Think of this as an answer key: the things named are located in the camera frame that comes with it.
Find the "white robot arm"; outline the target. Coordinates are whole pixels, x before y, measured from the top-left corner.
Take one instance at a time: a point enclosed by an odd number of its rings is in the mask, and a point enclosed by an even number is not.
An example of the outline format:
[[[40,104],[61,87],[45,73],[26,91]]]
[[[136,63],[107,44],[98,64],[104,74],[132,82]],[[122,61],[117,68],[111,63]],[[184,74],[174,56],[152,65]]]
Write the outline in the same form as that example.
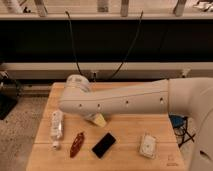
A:
[[[59,100],[65,113],[91,120],[103,114],[161,114],[189,116],[196,139],[189,171],[213,171],[213,78],[164,79],[120,88],[93,91],[87,78],[68,77]]]

